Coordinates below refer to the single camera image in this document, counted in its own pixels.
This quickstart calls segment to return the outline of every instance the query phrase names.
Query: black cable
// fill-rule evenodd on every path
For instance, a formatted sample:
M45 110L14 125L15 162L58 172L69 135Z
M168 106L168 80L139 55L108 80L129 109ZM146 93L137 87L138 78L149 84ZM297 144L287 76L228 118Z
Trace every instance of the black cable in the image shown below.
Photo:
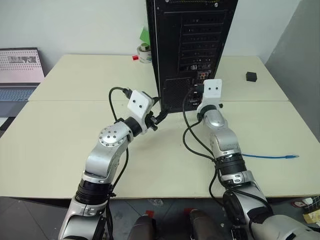
M216 160L215 160L213 157L210 157L210 156L208 156L208 155L205 155L205 154L203 154L203 153L200 153L200 152L197 152L197 151L191 149L191 148L187 145L187 143L186 143L186 134L187 134L187 132L189 131L189 129L193 128L194 126L197 126L199 123L201 123L201 121L198 121L198 122L192 124L192 125L190 126L190 128L187 128L186 130L184 130L184 133L183 133L183 135L182 135L183 145L185 146L186 149L188 149L188 150L189 150L190 152L192 152L193 154L196 154L196 155L198 155L198 156L201 156L201 157L210 159L212 162L216 163Z
M114 109L114 106L113 106L112 100L111 100L111 95L112 95L112 92L113 92L114 90L123 91L124 89L123 89L122 87L115 86L115 87L111 88L110 91L109 91L109 103L110 103L110 108L111 108L111 111L112 111L114 120L117 121L118 119L117 119L117 116L116 116L116 113L115 113L115 109Z
M220 176L220 173L219 173L219 172L218 172L218 179L219 179L220 184L221 184L225 189L228 189L228 190L230 190L230 191L232 191L232 192L235 192L235 193L238 193L238 194L241 194L241 195L245 195L245 196L247 196L247 197L250 197L250 198L253 198L253 199L255 199L255 200L258 200L258 201L262 202L262 203L266 206L266 208L270 211L270 213L274 214L274 211L272 210L271 206L269 205L269 203L268 203L266 200L264 200L264 199L262 199L261 197L258 197L258 196L256 196L256 195L247 193L247 192L245 192L245 191L238 190L238 189L235 188L235 187L227 186L224 182L222 182L221 176Z
M109 91L109 96L108 96L108 98L109 98L109 104L110 104L110 108L111 108L111 111L112 111L113 118L114 118L115 121L118 121L117 115L116 115L116 113L115 113L114 106L113 106L113 104L112 104L112 98L111 98L111 97L112 97L112 92L113 92L114 90L120 90L120 91L124 92L124 88L122 88L122 87L117 87L117 86L116 86L116 87L113 87L113 88L110 89L110 91ZM112 191L115 189L115 186L116 186L117 183L119 182L122 174L125 172L126 167L127 167L127 165L128 165L128 161L129 161L129 149L128 149L128 148L126 148L125 154L126 154L126 156L125 156L125 163L124 163L124 165L123 165L123 168L122 168L120 174L118 175L118 177L116 178L116 180L115 180L115 182L114 182L114 184L113 184L113 186L112 186ZM113 232L114 232L114 222L113 222L113 218L112 218L112 214L111 214L111 210L110 210L110 200L108 200L108 202L106 203L106 206L105 206L105 215L106 215L106 227L107 227L108 233L109 233L109 240L114 240L114 236L113 236Z
M190 129L192 129L193 127L197 126L199 123L201 123L201 121L198 121L198 122L192 124L192 125L190 126ZM197 152L197 151L194 151L193 149L191 149L191 148L187 145L187 143L186 143L186 134L187 134L188 130L189 130L189 128L187 128L186 130L184 130L184 133L183 133L183 136L182 136L182 141L183 141L183 144L184 144L184 146L186 147L186 149L188 149L188 150L189 150L190 152L192 152L193 154L196 154L196 155L199 155L199 156L201 156L201 157L210 159L211 161L213 161L214 163L216 163L216 160L215 160L214 158L212 158L212 157L210 157L210 156L208 156L208 155L199 153L199 152ZM212 190L211 190L212 185L214 184L214 181L215 181L216 178L217 178L217 174L218 174L218 170L215 170L215 171L214 171L214 176L213 176L213 178L212 178L212 180L211 180L211 182L210 182L210 184L209 184L209 193L210 193L211 198L212 198L213 200L215 200L220 206L223 207L224 205L223 205L220 201L218 201L218 199L216 199L216 197L213 195Z
M106 215L106 227L108 229L108 233L109 233L109 240L114 240L114 236L113 236L113 232L114 232L114 223L113 223L113 219L112 219L112 215L111 215L111 211L110 211L110 204L109 201L106 203L105 206L105 215Z
M119 182L122 174L125 172L126 167L127 167L127 165L128 165L128 160L129 160L129 149L128 149L128 148L126 148L125 154L126 154L126 156L125 156L125 162L124 162L123 168L122 168L119 176L116 178L116 180L115 180L115 182L114 182L114 184L113 184L113 189L116 187L117 183Z
M212 178L212 180L211 180L211 182L210 182L210 184L209 184L209 193L210 193L211 198L212 198L213 200L215 200L221 207L223 207L224 204L223 204L222 202L218 201L218 199L217 199L217 198L214 196L214 194L212 193L212 185L214 184L214 182L215 182L215 180L216 180L216 178L217 178L218 171L219 171L219 170L215 170L215 171L214 171L214 176L213 176L213 178Z
M215 159L215 156L213 154L213 152L210 150L210 148L208 148L202 141L200 141L200 139L195 135L194 131L192 131L192 129L190 128L190 125L189 125L189 122L187 120L187 117L186 117L186 110L185 110L185 105L186 105L186 100L189 96L189 94L194 91L194 88L190 89L188 91L188 93L185 95L184 99L183 99L183 102L182 102L182 114L183 114L183 118L184 118L184 121L185 121L185 124L188 128L188 130L190 131L190 133L192 134L192 136L195 138L195 140L202 146L204 147L212 156L213 158Z

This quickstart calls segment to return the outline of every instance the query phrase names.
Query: gray wall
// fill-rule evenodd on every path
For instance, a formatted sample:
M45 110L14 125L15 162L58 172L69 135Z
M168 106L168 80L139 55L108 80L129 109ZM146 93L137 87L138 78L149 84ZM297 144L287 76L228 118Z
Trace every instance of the gray wall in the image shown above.
M265 64L320 141L320 1L302 0Z

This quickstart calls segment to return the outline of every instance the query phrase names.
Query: laptop screen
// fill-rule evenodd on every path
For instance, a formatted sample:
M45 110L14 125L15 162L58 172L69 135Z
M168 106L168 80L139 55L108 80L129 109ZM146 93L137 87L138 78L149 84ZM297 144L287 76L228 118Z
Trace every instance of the laptop screen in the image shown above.
M35 84L44 79L37 48L0 49L0 85Z

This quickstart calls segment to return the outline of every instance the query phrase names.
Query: black cube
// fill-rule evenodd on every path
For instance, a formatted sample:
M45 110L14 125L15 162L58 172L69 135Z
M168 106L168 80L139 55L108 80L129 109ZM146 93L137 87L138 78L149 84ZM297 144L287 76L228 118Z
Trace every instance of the black cube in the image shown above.
M257 74L255 72L248 71L245 76L246 76L246 80L249 82L257 81Z

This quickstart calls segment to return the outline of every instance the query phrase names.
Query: red object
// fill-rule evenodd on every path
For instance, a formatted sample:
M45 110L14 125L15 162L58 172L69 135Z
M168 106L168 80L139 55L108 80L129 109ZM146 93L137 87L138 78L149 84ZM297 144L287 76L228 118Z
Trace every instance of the red object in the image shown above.
M184 212L185 215L188 215L193 209L194 209L194 208L192 208L192 207L190 207L190 208L185 208L185 209L183 210L183 212Z
M303 208L303 207L307 206L302 201L292 201L291 205L294 206L295 208Z
M154 215L155 215L155 212L154 211L150 211L150 210L147 210L147 211L145 211L145 214L147 214L148 216L149 216L149 218L153 218L154 217Z

